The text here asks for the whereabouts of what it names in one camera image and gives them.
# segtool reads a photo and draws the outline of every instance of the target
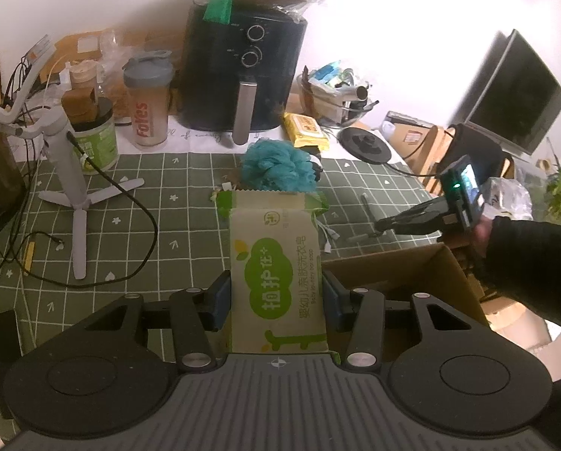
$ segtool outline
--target gray lid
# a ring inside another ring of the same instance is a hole
[[[171,51],[141,52],[132,56],[123,67],[124,84],[128,88],[167,86],[174,76]]]

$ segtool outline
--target yellow marker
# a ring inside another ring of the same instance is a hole
[[[24,260],[24,276],[28,276],[28,271],[32,267],[32,259],[34,257],[34,247],[36,243],[34,241],[28,242],[28,247],[26,248],[26,259]]]

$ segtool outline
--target handheld device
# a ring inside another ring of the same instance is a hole
[[[387,230],[396,234],[423,236],[441,231],[461,232],[472,229],[481,218],[485,200],[475,178],[468,155],[449,165],[439,177],[445,195],[413,206],[393,217],[375,219],[376,232],[355,236],[360,238],[381,236]]]
[[[468,155],[450,164],[439,180],[450,211],[458,217],[459,227],[464,230],[474,227],[483,214],[485,199]]]

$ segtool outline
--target green cloud logo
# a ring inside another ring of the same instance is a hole
[[[278,319],[290,308],[293,267],[274,239],[255,242],[245,264],[251,309],[262,319]]]

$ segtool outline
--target shaker bottle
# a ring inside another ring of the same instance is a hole
[[[167,139],[170,82],[174,75],[170,55],[171,51],[139,53],[123,68],[134,142],[138,145],[153,146]]]
[[[69,80],[72,88],[95,88],[96,82],[96,61],[83,61],[69,68]]]

